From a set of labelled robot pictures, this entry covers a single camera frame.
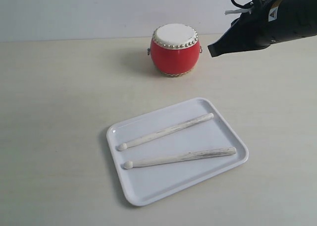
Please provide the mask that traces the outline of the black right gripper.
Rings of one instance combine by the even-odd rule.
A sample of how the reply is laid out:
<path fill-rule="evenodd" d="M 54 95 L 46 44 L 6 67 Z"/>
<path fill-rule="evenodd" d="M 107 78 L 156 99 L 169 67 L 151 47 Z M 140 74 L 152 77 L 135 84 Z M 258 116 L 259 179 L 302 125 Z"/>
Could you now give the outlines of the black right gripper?
<path fill-rule="evenodd" d="M 317 0 L 231 0 L 240 10 L 230 28 L 208 45 L 212 57 L 257 51 L 317 34 Z"/>

